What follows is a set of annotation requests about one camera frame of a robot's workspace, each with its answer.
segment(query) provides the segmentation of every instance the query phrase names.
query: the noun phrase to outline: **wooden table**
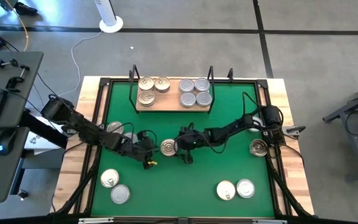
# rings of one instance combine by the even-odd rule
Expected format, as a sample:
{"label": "wooden table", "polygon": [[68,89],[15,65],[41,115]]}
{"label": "wooden table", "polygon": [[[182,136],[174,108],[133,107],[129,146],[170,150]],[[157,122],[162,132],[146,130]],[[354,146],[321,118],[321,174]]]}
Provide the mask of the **wooden table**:
{"label": "wooden table", "polygon": [[[103,77],[84,77],[81,87],[81,93],[78,100],[76,110],[82,113],[85,118],[92,120],[92,115],[96,102],[96,95],[98,92],[99,81]],[[287,91],[283,79],[267,79],[268,90],[270,93],[270,99],[273,105],[279,107],[284,115],[284,126],[292,126],[293,120],[291,115],[290,104],[288,102]],[[106,101],[107,88],[103,91],[103,97],[100,104],[98,124],[101,123],[102,113],[104,109],[104,102]],[[297,151],[299,151],[299,145],[297,140],[293,140],[286,137],[287,144]],[[70,138],[67,148],[78,144],[79,140],[76,136]],[[53,203],[58,210],[72,195],[77,188],[80,181],[81,169],[83,166],[85,156],[85,145],[79,146],[65,154],[62,168],[60,169],[60,175],[57,182],[55,197]],[[91,159],[89,161],[89,167],[91,166],[94,158],[96,147],[92,150]],[[303,208],[311,213],[313,212],[313,206],[311,204],[309,187],[306,180],[305,170],[303,168],[302,160],[299,155],[295,154],[289,149],[282,147],[282,161],[285,171],[285,177],[287,180],[287,186],[291,190],[292,194],[301,203]],[[83,192],[83,198],[81,202],[80,211],[83,211],[86,207],[86,200],[88,198],[89,184]],[[279,206],[283,213],[285,213],[285,207],[283,202],[283,195],[280,188],[276,185]]]}

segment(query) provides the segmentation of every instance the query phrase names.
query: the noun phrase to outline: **wooden board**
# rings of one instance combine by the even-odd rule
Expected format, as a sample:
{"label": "wooden board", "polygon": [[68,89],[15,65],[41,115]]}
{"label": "wooden board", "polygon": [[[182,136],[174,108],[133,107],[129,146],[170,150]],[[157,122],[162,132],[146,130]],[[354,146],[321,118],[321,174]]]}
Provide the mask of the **wooden board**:
{"label": "wooden board", "polygon": [[[82,113],[85,116],[85,118],[89,120],[92,119],[100,78],[102,77],[84,77],[83,80],[80,98],[78,100],[76,110]],[[127,80],[127,77],[111,77],[111,78],[123,78],[124,80]],[[251,78],[238,78],[238,79],[250,80]],[[284,126],[293,125],[291,109],[290,109],[290,104],[288,102],[287,91],[285,89],[284,80],[279,78],[267,79],[267,82],[269,86],[270,100],[272,104],[278,106],[283,112],[284,115],[283,125]],[[263,91],[261,91],[260,94],[263,98],[264,96]],[[105,99],[106,99],[106,88],[103,91],[103,98],[101,100],[101,110],[99,113],[98,123],[101,122]],[[293,140],[286,137],[286,141],[289,146],[299,151],[299,145],[297,140]],[[70,139],[67,147],[70,147],[75,144],[78,144],[78,138]],[[93,162],[95,150],[96,149],[93,149],[91,160],[89,162],[90,164],[92,164]],[[62,205],[68,200],[68,198],[77,188],[80,180],[80,174],[81,174],[81,168],[82,168],[84,156],[85,156],[84,145],[76,149],[73,149],[72,151],[65,154],[65,158],[63,160],[62,169],[60,170],[59,180],[55,191],[55,198],[53,201],[57,210],[62,207]],[[283,160],[283,166],[284,166],[285,177],[287,180],[288,188],[291,190],[292,194],[300,202],[303,208],[307,212],[314,214],[313,206],[310,199],[309,187],[308,187],[305,170],[303,168],[301,158],[291,150],[282,147],[282,160]],[[89,185],[84,191],[80,211],[83,211],[85,209],[86,199],[88,198],[88,187]],[[280,188],[277,185],[276,185],[276,190],[279,199],[280,209],[283,213],[285,213],[283,195]]]}
{"label": "wooden board", "polygon": [[139,102],[139,95],[142,90],[138,87],[137,97],[136,97],[136,109],[138,111],[208,111],[208,107],[200,107],[197,104],[192,108],[184,108],[180,104],[181,91],[179,90],[179,83],[182,78],[172,78],[170,77],[170,89],[166,93],[160,93],[155,88],[153,93],[155,94],[154,104],[151,106],[143,106]]}

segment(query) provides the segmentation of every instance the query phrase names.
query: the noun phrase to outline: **white pole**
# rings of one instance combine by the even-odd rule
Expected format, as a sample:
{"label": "white pole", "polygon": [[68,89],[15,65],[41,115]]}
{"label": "white pole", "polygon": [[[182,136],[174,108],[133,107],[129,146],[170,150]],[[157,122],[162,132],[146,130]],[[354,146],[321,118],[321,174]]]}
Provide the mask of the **white pole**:
{"label": "white pole", "polygon": [[102,17],[99,27],[103,32],[113,33],[122,28],[124,22],[119,16],[116,16],[110,0],[94,0],[96,7]]}

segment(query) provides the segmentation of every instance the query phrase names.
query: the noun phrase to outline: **can lid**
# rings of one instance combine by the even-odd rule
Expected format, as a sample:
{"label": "can lid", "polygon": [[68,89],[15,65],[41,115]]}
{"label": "can lid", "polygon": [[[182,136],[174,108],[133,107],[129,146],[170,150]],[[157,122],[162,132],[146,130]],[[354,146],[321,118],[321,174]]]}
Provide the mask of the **can lid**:
{"label": "can lid", "polygon": [[132,143],[137,143],[138,139],[137,139],[137,135],[134,133],[125,133],[124,134],[125,137],[129,137],[130,139],[132,139]]}
{"label": "can lid", "polygon": [[129,188],[124,184],[119,184],[111,190],[110,196],[114,203],[122,204],[128,201],[130,195]]}
{"label": "can lid", "polygon": [[267,144],[261,139],[255,139],[249,145],[249,152],[254,156],[265,156],[267,154]]}
{"label": "can lid", "polygon": [[107,126],[106,131],[122,134],[124,132],[124,127],[121,122],[113,121],[112,123],[109,123],[109,126]]}
{"label": "can lid", "polygon": [[161,152],[162,154],[166,156],[173,156],[178,150],[178,145],[175,144],[175,147],[173,146],[175,143],[175,140],[173,139],[166,139],[161,142]]}
{"label": "can lid", "polygon": [[195,81],[195,87],[197,91],[208,91],[209,86],[209,81],[205,78],[199,78]]}
{"label": "can lid", "polygon": [[170,82],[167,77],[159,77],[155,80],[154,85],[158,90],[166,90],[169,88]]}
{"label": "can lid", "polygon": [[223,200],[231,200],[236,194],[236,188],[228,180],[222,180],[216,187],[218,196]]}
{"label": "can lid", "polygon": [[243,198],[251,198],[255,193],[255,186],[250,180],[242,179],[237,183],[237,192]]}
{"label": "can lid", "polygon": [[[257,116],[253,116],[252,120],[254,120],[254,125],[262,125],[263,126],[263,124],[264,124],[262,119],[258,118]],[[250,131],[250,132],[258,132],[259,130],[256,129],[256,128],[250,128],[250,129],[248,129],[248,131]]]}
{"label": "can lid", "polygon": [[105,170],[101,177],[100,177],[100,181],[103,185],[103,187],[114,187],[119,180],[119,175],[118,172],[115,169],[108,169]]}
{"label": "can lid", "polygon": [[142,77],[137,84],[142,90],[151,90],[154,86],[154,80],[150,77]]}
{"label": "can lid", "polygon": [[142,91],[142,93],[139,94],[139,102],[144,105],[153,103],[154,98],[155,94],[150,90]]}
{"label": "can lid", "polygon": [[183,106],[194,106],[196,104],[196,96],[192,93],[184,93],[180,97],[180,103]]}
{"label": "can lid", "polygon": [[194,90],[194,82],[190,79],[182,79],[179,82],[179,88],[182,92],[191,92]]}
{"label": "can lid", "polygon": [[196,99],[200,106],[209,106],[212,103],[212,96],[207,92],[198,93]]}

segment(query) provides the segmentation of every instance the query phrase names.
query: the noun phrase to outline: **green mat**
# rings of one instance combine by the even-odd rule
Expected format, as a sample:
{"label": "green mat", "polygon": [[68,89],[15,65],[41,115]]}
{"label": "green mat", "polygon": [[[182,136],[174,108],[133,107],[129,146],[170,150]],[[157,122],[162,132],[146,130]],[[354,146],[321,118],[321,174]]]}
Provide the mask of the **green mat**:
{"label": "green mat", "polygon": [[[194,122],[195,129],[221,127],[242,115],[243,91],[256,99],[250,84],[216,84],[215,105],[211,114],[140,112],[136,114],[128,100],[128,83],[114,83],[107,122],[132,122],[135,132],[153,130],[158,145],[164,139],[177,137],[181,126]],[[247,113],[256,105],[247,100]],[[131,130],[126,126],[125,132]],[[223,154],[215,154],[207,147],[192,151],[193,164],[184,164],[179,157],[154,156],[157,166],[144,170],[141,162],[120,157],[103,149],[95,188],[91,215],[136,217],[273,217],[272,196],[264,157],[249,154],[249,144],[260,133],[241,132],[227,143]],[[119,182],[131,190],[130,199],[121,205],[112,202],[111,189],[100,184],[106,169],[116,169]],[[222,180],[236,185],[249,179],[255,185],[252,198],[236,195],[230,201],[221,200],[216,186]]]}

